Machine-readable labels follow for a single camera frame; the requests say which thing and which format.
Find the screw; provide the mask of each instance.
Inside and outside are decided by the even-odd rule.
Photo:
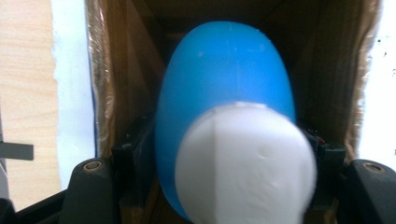
[[[131,147],[132,146],[132,144],[131,143],[125,143],[125,144],[123,144],[122,145],[122,149],[125,149],[125,148],[128,148],[128,147]]]
[[[84,171],[93,172],[99,169],[102,166],[101,161],[90,161],[86,163],[83,167]]]
[[[372,164],[370,162],[364,162],[363,167],[366,168],[366,170],[378,175],[385,173],[385,170],[382,167]]]

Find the white wall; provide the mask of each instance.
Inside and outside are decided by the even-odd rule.
[[[84,0],[52,0],[58,81],[58,162],[62,189],[74,167],[94,157],[93,105]]]

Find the white plastic cap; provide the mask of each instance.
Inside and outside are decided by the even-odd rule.
[[[180,202],[195,224],[301,223],[316,165],[303,134],[265,105],[205,112],[185,134],[176,165]]]

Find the blue plastic shell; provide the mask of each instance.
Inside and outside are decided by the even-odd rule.
[[[206,110],[237,101],[267,105],[295,121],[285,67],[263,33],[229,21],[198,26],[183,38],[168,65],[155,133],[163,193],[186,219],[175,185],[179,145]]]

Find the brown cardboard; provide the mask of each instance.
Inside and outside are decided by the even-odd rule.
[[[203,22],[227,20],[255,26],[274,42],[290,76],[297,116],[344,144],[347,161],[353,160],[380,3],[86,1],[99,155],[109,157],[126,127],[155,111],[166,64],[181,38]]]

